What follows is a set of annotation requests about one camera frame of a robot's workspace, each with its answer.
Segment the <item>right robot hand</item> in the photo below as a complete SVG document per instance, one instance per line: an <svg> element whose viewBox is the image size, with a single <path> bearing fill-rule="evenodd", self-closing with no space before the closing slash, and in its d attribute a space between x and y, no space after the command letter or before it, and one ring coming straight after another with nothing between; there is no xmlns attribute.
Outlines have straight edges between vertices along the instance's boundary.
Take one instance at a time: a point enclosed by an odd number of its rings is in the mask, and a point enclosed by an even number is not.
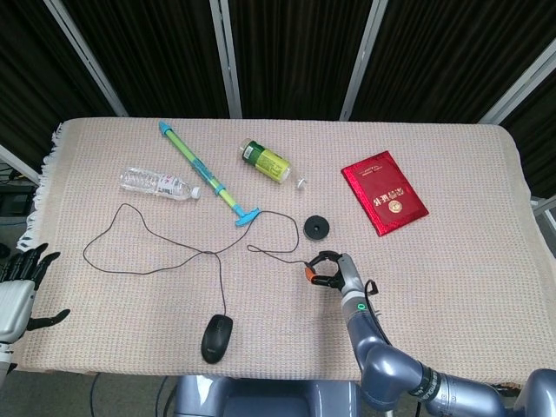
<svg viewBox="0 0 556 417"><path fill-rule="evenodd" d="M337 272L332 276L318 275L314 267L322 261L333 262L338 268ZM338 289L343 296L351 292L364 292L359 272L348 254L321 251L312 261L305 263L305 276L311 284Z"/></svg>

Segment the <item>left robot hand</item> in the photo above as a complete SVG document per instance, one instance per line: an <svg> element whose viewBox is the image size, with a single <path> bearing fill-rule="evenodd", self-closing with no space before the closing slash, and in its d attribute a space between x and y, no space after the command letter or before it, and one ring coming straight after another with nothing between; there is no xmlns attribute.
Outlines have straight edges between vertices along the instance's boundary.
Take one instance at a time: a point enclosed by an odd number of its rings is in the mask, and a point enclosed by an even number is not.
<svg viewBox="0 0 556 417"><path fill-rule="evenodd" d="M50 267L60 252L43 256L48 244L43 243L17 253L1 267L1 343L10 345L25 332L48 328L64 321L70 314L68 308L51 317L31 316L36 293Z"/></svg>

